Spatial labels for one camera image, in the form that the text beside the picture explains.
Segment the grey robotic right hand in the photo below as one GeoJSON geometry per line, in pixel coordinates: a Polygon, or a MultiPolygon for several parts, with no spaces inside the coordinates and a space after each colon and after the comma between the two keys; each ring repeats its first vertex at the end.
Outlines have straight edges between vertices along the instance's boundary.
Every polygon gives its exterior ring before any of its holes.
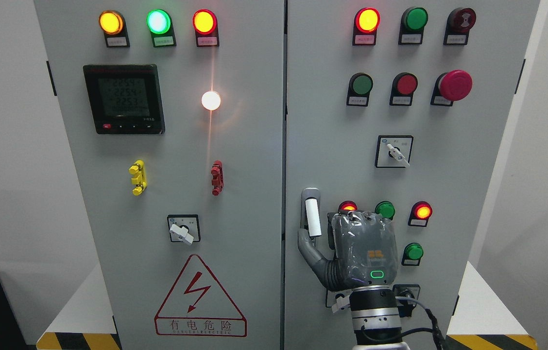
{"type": "Polygon", "coordinates": [[[321,284],[330,292],[366,286],[389,286],[397,275],[397,247],[391,220],[374,212],[336,213],[330,220],[336,259],[326,259],[298,230],[298,249],[321,284]]]}

